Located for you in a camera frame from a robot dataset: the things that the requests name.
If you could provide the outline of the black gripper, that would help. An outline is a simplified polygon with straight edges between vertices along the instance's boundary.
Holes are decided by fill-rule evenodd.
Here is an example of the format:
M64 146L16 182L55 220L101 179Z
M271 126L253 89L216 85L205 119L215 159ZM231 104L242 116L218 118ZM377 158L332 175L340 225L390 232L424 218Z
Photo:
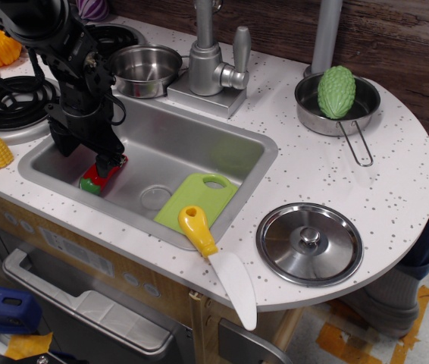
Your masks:
M46 49L43 61L57 80L60 96L46 108L50 134L58 151L70 156L83 145L96 156L96 172L101 178L110 177L118 167L117 159L124 152L113 126L114 107L124 109L113 97L113 73L96 49L74 54L65 49Z

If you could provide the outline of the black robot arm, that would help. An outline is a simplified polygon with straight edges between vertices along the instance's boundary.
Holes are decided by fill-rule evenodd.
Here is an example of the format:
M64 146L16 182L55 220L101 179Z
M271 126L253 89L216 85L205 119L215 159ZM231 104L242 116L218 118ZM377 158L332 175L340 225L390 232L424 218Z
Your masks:
M45 108L53 140L69 156L79 145L96 153L96 173L110 177L126 161L114 133L114 108L122 103L112 92L114 75L99 54L97 42L70 12L67 1L0 1L0 30L24 46L40 87L43 61L60 89L58 101ZM0 85L5 82L0 78Z

